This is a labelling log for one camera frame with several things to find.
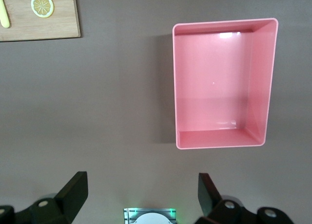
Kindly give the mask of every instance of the pink container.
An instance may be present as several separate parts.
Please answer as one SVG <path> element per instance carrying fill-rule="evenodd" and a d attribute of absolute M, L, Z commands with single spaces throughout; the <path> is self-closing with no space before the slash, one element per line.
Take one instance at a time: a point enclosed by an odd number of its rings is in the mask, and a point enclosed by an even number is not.
<path fill-rule="evenodd" d="M 174 26 L 179 149 L 264 144 L 277 28 L 276 19 Z"/>

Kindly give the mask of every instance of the wooden cutting board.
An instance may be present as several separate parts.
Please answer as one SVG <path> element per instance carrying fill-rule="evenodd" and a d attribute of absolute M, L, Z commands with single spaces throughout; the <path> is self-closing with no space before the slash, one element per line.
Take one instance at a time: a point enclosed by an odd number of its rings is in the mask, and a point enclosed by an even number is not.
<path fill-rule="evenodd" d="M 39 40 L 79 37 L 76 0 L 52 0 L 54 12 L 48 18 L 38 17 L 31 0 L 3 0 L 10 28 L 0 25 L 0 41 Z"/>

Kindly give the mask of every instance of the yellow utensil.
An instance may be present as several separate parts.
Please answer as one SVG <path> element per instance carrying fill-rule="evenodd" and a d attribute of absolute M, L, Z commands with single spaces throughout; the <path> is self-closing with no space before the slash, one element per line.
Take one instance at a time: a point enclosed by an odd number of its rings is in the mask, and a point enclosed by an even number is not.
<path fill-rule="evenodd" d="M 10 21 L 3 0 L 0 0 L 0 21 L 4 28 L 10 27 Z"/>

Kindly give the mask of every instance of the screw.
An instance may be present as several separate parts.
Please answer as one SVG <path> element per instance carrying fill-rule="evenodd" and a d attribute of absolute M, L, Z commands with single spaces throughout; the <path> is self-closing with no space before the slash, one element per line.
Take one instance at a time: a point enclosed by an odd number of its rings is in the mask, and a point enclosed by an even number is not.
<path fill-rule="evenodd" d="M 44 206 L 46 206 L 47 204 L 48 204 L 47 201 L 41 201 L 41 202 L 38 204 L 38 206 L 39 206 L 39 207 L 44 207 Z"/>
<path fill-rule="evenodd" d="M 235 205 L 234 205 L 233 202 L 227 201 L 227 202 L 225 203 L 225 207 L 226 207 L 226 208 L 235 208 Z"/>
<path fill-rule="evenodd" d="M 276 213 L 273 210 L 271 210 L 271 209 L 266 209 L 264 211 L 264 213 L 266 215 L 268 215 L 269 217 L 271 217 L 271 218 L 276 218 L 276 216 L 277 216 Z"/>

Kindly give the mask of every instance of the toy lemon slice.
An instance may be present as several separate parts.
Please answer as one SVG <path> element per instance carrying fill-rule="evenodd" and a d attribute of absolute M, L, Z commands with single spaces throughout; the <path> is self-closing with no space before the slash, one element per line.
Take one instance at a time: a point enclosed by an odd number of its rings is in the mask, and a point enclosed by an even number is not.
<path fill-rule="evenodd" d="M 31 0 L 31 9 L 37 16 L 48 18 L 53 14 L 54 4 L 52 0 Z"/>

